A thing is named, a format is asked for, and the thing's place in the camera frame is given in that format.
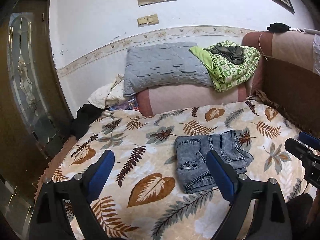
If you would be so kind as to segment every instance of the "metal screw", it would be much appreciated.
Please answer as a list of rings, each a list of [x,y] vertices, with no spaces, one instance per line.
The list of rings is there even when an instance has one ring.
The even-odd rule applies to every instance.
[[[277,184],[277,180],[276,180],[275,178],[271,178],[271,179],[270,179],[270,182],[271,182],[273,185]]]
[[[43,183],[44,183],[44,184],[48,184],[50,181],[51,181],[51,179],[45,178],[44,181],[43,181]]]
[[[242,179],[242,180],[246,180],[247,177],[248,177],[248,176],[245,175],[244,173],[240,173],[240,174],[239,174],[239,178]]]
[[[82,177],[83,177],[83,176],[82,176],[81,173],[77,173],[77,174],[74,176],[75,180],[81,180]]]

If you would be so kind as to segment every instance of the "blue gripper pad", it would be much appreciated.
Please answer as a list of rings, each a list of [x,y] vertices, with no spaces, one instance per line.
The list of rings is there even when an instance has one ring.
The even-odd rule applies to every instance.
[[[305,132],[299,133],[298,139],[304,144],[310,146],[312,149],[320,150],[320,139],[313,137]]]
[[[235,188],[231,179],[211,151],[207,154],[206,162],[207,167],[214,181],[216,182],[222,197],[232,204],[235,199]]]
[[[115,155],[112,151],[106,150],[108,153],[104,157],[100,167],[97,169],[95,174],[92,176],[89,186],[87,201],[88,203],[92,203],[92,201],[98,199],[109,175],[115,165]]]

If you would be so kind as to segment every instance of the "white wall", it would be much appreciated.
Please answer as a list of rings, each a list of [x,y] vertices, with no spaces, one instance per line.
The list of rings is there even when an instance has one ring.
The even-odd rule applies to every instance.
[[[50,39],[57,69],[112,41],[152,30],[223,25],[266,30],[274,22],[313,28],[307,8],[291,0],[292,14],[272,0],[177,0],[138,7],[137,0],[50,0]],[[137,18],[158,14],[139,28]]]
[[[124,73],[126,49],[129,46],[152,46],[167,42],[191,41],[197,43],[200,47],[206,48],[225,40],[241,44],[244,33],[249,32],[245,29],[241,30],[232,27],[215,26],[215,30],[213,30],[214,26],[197,26],[196,28],[199,32],[193,32],[195,30],[193,27],[182,27],[183,32],[180,32],[182,30],[180,27],[165,29],[165,31],[161,32],[166,34],[160,37],[157,35],[158,31],[154,31],[154,33],[148,32],[146,34],[148,39],[144,38],[144,34],[138,34],[127,40],[120,40],[119,43],[116,41],[112,45],[99,48],[99,56],[97,57],[94,56],[97,51],[81,57],[75,61],[77,66],[75,70],[73,70],[72,64],[68,65],[66,67],[68,72],[65,75],[61,75],[59,81],[73,116],[76,118],[76,112],[79,107],[88,103],[89,96],[95,90],[111,83],[117,74]],[[129,45],[123,46],[123,42],[129,40],[136,41],[136,43],[130,42]],[[111,46],[115,46],[119,50],[113,51]],[[89,60],[87,62],[85,57],[92,59],[92,61]]]

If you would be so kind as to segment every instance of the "sofa armrest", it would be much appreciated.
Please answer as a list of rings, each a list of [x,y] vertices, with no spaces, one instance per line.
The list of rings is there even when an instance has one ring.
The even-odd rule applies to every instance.
[[[269,100],[301,127],[320,134],[320,76],[313,73],[313,39],[314,35],[298,32],[255,32],[246,34],[242,45],[266,56],[260,65],[262,90]]]

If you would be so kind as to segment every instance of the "pillow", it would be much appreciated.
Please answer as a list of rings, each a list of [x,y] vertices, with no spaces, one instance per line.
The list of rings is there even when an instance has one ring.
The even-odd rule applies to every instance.
[[[196,43],[178,42],[128,48],[123,95],[174,83],[213,86],[205,66],[189,51],[193,46]]]
[[[246,100],[244,84],[225,92],[196,84],[176,84],[146,89],[136,95],[139,110],[152,116],[182,108],[229,104]]]
[[[116,78],[110,84],[98,88],[88,98],[88,102],[97,108],[105,109],[107,106],[122,104],[127,100],[123,96],[123,75],[116,75]]]

